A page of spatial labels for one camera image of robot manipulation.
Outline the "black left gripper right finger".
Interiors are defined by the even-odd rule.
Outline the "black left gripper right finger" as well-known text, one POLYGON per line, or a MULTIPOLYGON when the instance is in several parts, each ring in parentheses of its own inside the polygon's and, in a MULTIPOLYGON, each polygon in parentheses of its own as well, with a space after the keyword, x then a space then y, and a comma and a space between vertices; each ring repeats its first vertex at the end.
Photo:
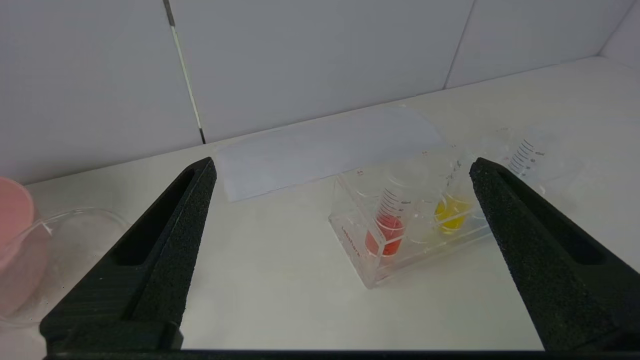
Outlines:
POLYGON ((639 273, 504 166, 470 178, 545 350, 637 351, 639 273))

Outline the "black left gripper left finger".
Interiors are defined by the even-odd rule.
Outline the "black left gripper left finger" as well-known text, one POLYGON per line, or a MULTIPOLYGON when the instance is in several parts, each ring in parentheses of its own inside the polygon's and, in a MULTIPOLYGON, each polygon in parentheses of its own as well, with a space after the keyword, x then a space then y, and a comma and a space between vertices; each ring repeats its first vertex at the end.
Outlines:
POLYGON ((217 169, 187 166, 39 325, 48 351, 179 348, 217 169))

